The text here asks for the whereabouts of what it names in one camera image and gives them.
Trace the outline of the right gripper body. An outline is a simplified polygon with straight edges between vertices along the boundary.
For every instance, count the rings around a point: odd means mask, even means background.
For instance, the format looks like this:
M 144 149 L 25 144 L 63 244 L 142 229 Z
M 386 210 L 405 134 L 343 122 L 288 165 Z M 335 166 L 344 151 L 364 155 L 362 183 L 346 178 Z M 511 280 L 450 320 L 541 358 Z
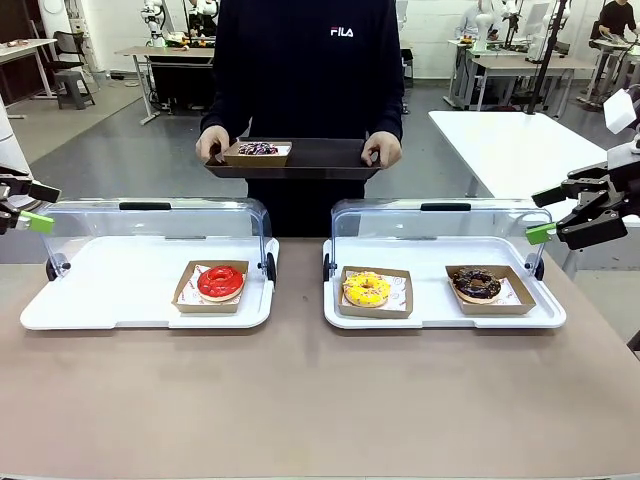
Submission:
M 607 166 L 616 191 L 625 194 L 628 215 L 638 215 L 639 143 L 628 142 L 608 150 Z

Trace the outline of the person's right hand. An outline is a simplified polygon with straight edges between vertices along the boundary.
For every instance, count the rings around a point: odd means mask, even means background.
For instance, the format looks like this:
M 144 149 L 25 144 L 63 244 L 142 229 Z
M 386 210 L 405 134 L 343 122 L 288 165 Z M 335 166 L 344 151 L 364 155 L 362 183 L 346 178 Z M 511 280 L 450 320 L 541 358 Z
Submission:
M 223 126 L 209 126 L 201 132 L 196 142 L 196 154 L 203 164 L 223 164 L 225 152 L 237 139 L 237 134 L 229 134 Z

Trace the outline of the person's left hand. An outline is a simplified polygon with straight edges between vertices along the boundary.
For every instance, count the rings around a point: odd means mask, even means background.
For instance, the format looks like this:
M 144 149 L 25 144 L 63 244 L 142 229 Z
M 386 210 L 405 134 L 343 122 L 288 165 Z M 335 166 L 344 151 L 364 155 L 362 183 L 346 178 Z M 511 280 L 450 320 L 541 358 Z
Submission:
M 394 166 L 402 157 L 402 147 L 398 138 L 386 131 L 378 131 L 365 141 L 361 160 L 367 166 L 377 165 L 381 169 Z

